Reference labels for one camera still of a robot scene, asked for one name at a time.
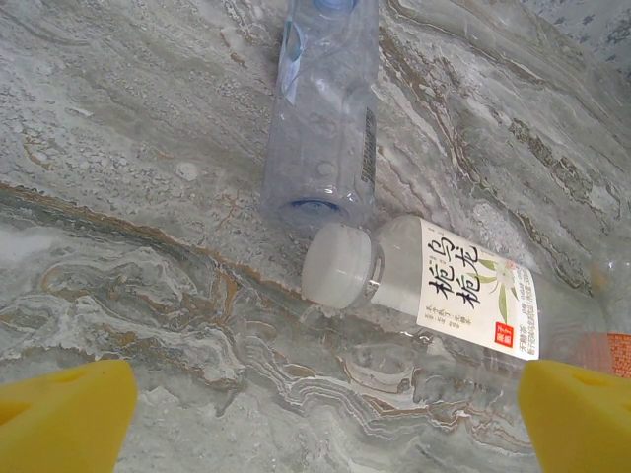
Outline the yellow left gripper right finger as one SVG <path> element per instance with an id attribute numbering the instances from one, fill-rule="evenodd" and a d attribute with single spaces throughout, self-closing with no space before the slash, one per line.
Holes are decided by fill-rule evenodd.
<path id="1" fill-rule="evenodd" d="M 521 378 L 521 414 L 544 472 L 630 470 L 630 381 L 552 361 Z"/>

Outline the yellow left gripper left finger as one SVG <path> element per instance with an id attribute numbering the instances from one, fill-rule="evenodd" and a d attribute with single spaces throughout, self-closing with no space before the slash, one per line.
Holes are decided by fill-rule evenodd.
<path id="1" fill-rule="evenodd" d="M 3 472 L 111 472 L 137 401 L 130 364 L 92 362 L 1 386 Z"/>

